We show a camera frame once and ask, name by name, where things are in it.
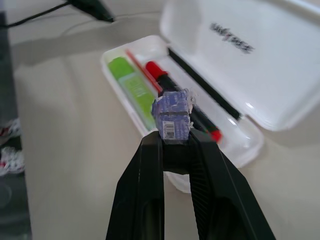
floor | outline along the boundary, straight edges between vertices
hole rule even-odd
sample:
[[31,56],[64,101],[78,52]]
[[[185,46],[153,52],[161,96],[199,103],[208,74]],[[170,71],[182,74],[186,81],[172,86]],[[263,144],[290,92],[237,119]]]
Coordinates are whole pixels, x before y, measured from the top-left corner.
[[[0,24],[5,14],[0,12]],[[8,32],[0,30],[0,126],[18,117]],[[19,137],[9,140],[18,148]],[[30,240],[31,227],[24,174],[0,177],[0,239]]]

black cable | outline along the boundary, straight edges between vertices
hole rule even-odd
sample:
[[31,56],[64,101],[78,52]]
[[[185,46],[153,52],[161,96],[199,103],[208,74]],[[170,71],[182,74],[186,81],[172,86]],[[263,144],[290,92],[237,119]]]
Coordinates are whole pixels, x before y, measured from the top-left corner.
[[55,6],[53,8],[50,8],[50,9],[46,10],[46,11],[40,12],[40,13],[38,13],[36,15],[29,16],[29,17],[27,17],[27,18],[25,18],[23,20],[20,20],[20,21],[17,21],[17,22],[8,24],[8,25],[0,25],[0,28],[9,29],[9,28],[12,28],[12,27],[19,26],[19,25],[24,24],[24,23],[26,23],[26,22],[28,22],[28,21],[30,21],[32,19],[38,18],[40,16],[46,15],[48,13],[51,13],[51,12],[53,12],[55,10],[61,9],[61,8],[65,7],[65,6],[68,6],[69,4],[70,4],[69,2],[62,3],[62,4],[58,5],[58,6]]

red marker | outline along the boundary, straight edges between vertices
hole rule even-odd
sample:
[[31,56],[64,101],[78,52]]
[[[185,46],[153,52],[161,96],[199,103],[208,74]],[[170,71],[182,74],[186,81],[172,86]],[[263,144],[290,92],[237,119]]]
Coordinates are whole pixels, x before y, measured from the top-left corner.
[[[180,88],[171,80],[168,73],[163,71],[154,61],[149,61],[145,65],[145,68],[164,91],[180,91]],[[222,134],[220,130],[210,121],[198,106],[194,106],[192,109],[190,119],[196,129],[209,133],[212,139],[216,142],[221,140]]]

plastic case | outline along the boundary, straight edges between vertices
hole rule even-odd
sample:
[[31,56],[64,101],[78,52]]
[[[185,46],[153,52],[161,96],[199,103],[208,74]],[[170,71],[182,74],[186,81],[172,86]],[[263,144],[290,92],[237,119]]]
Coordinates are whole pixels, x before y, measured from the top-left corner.
[[[113,78],[106,59],[129,49],[141,64],[155,61],[181,87],[196,94],[196,104],[221,130],[221,151],[237,167],[254,160],[264,136],[262,127],[293,127],[320,102],[320,10],[300,1],[168,0],[160,22],[170,42],[152,35],[105,52],[102,70],[132,121],[146,128]],[[168,56],[173,50],[238,112],[232,117]],[[182,192],[187,175],[167,174]]]

green glue stick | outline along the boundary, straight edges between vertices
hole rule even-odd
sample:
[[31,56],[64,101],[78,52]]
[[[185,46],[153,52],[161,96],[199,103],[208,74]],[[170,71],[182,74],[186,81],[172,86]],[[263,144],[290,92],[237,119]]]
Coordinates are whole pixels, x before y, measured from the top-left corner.
[[108,63],[108,67],[148,131],[155,128],[155,120],[151,114],[155,96],[144,83],[143,79],[135,72],[134,68],[124,57],[113,59]]

